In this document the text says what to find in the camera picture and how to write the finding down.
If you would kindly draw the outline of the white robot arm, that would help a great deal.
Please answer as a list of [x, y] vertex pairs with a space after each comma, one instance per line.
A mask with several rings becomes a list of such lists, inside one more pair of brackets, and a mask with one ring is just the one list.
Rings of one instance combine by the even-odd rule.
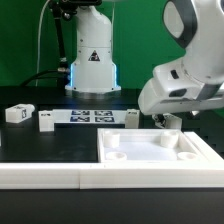
[[[163, 23], [185, 54], [153, 69], [144, 115], [224, 108], [224, 0], [167, 0]], [[112, 61], [112, 24], [92, 3], [77, 9], [77, 57], [66, 90], [84, 98], [121, 89]]]

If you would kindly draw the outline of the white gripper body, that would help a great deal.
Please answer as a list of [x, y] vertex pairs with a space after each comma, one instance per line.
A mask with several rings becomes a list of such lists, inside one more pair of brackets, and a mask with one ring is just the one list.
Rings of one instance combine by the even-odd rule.
[[224, 86], [204, 99], [202, 86], [184, 71], [182, 59], [156, 66], [153, 77], [143, 87], [138, 105], [144, 115], [180, 113], [224, 108]]

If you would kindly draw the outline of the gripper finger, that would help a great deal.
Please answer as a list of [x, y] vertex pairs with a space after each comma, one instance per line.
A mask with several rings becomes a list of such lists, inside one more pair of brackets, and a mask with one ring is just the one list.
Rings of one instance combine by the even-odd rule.
[[156, 114], [152, 116], [155, 121], [155, 125], [159, 128], [164, 128], [166, 125], [166, 119], [163, 114]]

